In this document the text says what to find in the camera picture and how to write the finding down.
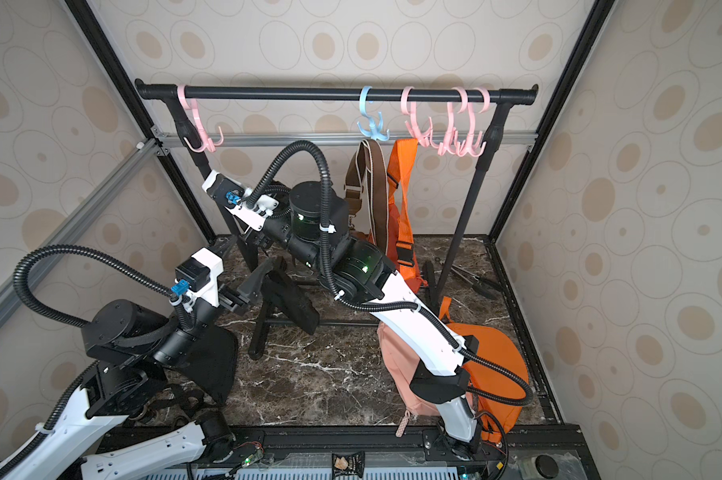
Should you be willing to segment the brown leather bag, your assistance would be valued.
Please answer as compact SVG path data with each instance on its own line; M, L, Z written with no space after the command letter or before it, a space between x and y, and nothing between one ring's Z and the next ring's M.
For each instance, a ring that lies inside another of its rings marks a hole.
M382 148L376 140L364 139L359 143L346 172L344 194L349 205L351 234L369 241L387 255L390 233L388 177ZM354 224L363 208L369 216L368 233Z

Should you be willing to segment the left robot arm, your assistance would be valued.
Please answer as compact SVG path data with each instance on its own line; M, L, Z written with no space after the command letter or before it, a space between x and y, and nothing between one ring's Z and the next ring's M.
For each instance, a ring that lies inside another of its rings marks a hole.
M163 295L173 313L161 315L132 301L114 300L92 320L56 310L31 291L29 276L41 260L76 255L97 261ZM103 252L78 245L49 245L25 255L12 285L31 311L77 327L91 364L63 391L48 419L21 448L0 462L0 479L137 479L197 460L216 462L232 451L233 434L221 412L207 405L201 416L160 437L105 455L90 448L107 432L144 414L149 401L179 372L203 396L221 402L234 381L238 342L216 326L223 310L242 313L259 297L268 265L257 267L235 289L219 285L222 261L201 249L180 264L172 286L164 286Z

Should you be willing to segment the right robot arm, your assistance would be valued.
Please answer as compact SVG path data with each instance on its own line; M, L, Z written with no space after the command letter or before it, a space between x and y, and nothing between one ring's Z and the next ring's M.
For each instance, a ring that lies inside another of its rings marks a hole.
M416 296L416 258L411 235L388 230L401 175L392 175L379 144L361 142L347 171L344 197L332 188L328 163L307 140L287 145L255 188L220 181L209 194L246 225L247 239L276 243L318 274L320 284L345 307L364 311L383 325L385 359L402 372L405 398L438 411L452 453L468 460L478 450L482 418L474 397L512 407L530 403L520 373L481 356L483 338L463 336Z

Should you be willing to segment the black bag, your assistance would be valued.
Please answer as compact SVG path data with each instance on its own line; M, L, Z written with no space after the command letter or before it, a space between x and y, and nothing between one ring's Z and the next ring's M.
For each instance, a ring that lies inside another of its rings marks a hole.
M288 324L293 324L306 334L315 333L320 316L300 283L287 273L287 262L282 257L270 259L259 265L237 289L250 298L250 306L263 301L250 342L249 356L262 357L267 336L279 311ZM178 329L152 354L164 368L186 377L196 385L185 390L179 384L169 386L172 396L156 400L146 407L140 420L146 422L156 412L172 407L179 408L190 421L205 409L225 406L235 380L239 342L234 332L216 324L225 310L212 307L202 299L186 310L183 298L175 310L179 320Z

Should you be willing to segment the red-orange waist bag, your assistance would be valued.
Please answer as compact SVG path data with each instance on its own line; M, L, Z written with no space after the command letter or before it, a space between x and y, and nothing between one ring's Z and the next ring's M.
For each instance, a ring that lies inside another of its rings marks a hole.
M421 275L415 253L415 239L408 211L408 189L418 146L416 139L397 140L386 170L389 215L387 256L414 293L427 284Z

